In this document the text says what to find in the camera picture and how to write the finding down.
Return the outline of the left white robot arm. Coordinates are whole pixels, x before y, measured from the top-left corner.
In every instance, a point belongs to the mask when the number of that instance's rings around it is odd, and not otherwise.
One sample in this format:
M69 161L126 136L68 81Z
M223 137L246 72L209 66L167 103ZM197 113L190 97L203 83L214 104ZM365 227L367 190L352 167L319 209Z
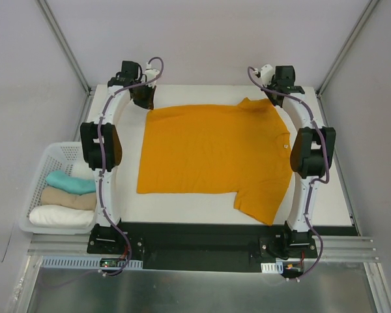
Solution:
M96 185L97 226L110 231L102 239L102 246L112 254L124 248L124 233L118 227L121 221L115 199L115 183L123 148L117 132L117 123L128 104L154 109L156 82L164 71L161 57L152 57L145 68L134 61L123 61L121 70L107 83L107 96L102 108L89 122L80 126L83 159L93 172Z

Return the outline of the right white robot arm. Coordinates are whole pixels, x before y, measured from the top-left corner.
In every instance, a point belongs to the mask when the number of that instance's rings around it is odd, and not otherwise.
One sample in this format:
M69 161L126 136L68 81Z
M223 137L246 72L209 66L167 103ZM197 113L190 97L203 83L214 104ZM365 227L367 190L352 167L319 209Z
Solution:
M315 197L319 185L330 180L336 131L317 121L305 101L305 90L295 84L294 67L265 65L258 76L272 105L284 110L297 132L289 157L295 175L293 204L282 233L267 248L269 254L286 260L313 245Z

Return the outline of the orange t shirt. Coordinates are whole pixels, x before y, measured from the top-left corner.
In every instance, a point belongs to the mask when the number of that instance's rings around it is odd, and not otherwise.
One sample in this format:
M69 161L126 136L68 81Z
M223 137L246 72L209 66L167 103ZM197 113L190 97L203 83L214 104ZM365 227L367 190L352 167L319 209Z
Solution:
M150 111L139 163L140 194L234 193L233 207L267 225L292 177L290 133L267 99Z

